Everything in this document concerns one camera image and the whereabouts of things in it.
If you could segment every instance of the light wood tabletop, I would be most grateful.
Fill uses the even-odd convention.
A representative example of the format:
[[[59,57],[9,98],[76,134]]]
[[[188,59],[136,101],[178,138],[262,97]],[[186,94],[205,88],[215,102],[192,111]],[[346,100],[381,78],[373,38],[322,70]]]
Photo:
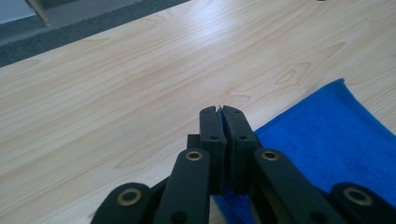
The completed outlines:
[[[255,130],[344,77],[396,133],[395,11],[192,0],[1,68],[0,223],[90,223],[115,187],[167,177],[211,105]]]

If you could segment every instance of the blue fabric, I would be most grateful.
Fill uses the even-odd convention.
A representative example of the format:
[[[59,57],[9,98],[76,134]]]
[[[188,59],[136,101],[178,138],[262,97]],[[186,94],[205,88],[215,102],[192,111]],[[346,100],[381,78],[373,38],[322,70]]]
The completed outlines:
[[[285,153],[314,186],[329,192],[336,183],[353,182],[396,207],[396,136],[353,97],[343,79],[314,92],[256,134],[264,147]],[[246,211],[235,200],[218,200]],[[247,212],[239,215],[249,217]]]

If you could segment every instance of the wood grain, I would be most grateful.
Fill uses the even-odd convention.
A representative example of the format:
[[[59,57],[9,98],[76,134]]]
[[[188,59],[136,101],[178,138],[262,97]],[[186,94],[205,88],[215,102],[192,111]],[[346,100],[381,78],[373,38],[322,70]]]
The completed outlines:
[[[396,133],[395,11],[193,0],[1,68],[0,223],[89,223],[116,186],[168,176],[210,105],[257,129],[344,77]]]

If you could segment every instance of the gray carpet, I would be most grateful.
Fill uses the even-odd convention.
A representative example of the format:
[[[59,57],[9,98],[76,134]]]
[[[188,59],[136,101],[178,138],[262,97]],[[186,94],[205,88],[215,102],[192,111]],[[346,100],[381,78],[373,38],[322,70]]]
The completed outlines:
[[[69,2],[67,5],[69,9],[67,10],[70,10],[75,15],[72,24],[56,23],[54,22],[54,20],[56,21],[56,16],[52,16],[51,26],[44,26],[38,18],[23,19],[16,21],[17,23],[12,25],[0,25],[0,67],[33,57],[51,49],[59,48],[90,35],[98,34],[189,0],[128,0],[132,2],[131,5],[123,6],[122,4],[126,5],[125,1],[123,3],[119,2],[118,5],[113,4],[110,7],[110,12],[105,13],[104,11],[109,11],[109,8],[102,10],[98,4],[101,2],[109,3],[109,1],[95,1],[97,1],[95,5],[98,9],[94,11],[97,16],[92,18],[88,18],[83,10],[78,13],[78,7],[73,6],[76,2]],[[60,7],[55,6],[49,9],[49,11],[52,10],[52,15],[61,14],[56,13],[57,8]],[[26,29],[33,30],[29,34],[26,34]]]

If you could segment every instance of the blue cloth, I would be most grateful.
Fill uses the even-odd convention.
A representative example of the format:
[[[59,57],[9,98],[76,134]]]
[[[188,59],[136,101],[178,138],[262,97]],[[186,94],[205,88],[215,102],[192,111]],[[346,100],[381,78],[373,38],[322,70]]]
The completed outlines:
[[[322,87],[255,133],[264,147],[285,153],[314,186],[330,192],[334,184],[353,182],[396,207],[396,136],[353,97],[343,79]],[[247,197],[216,200],[227,202],[239,223],[252,223]]]

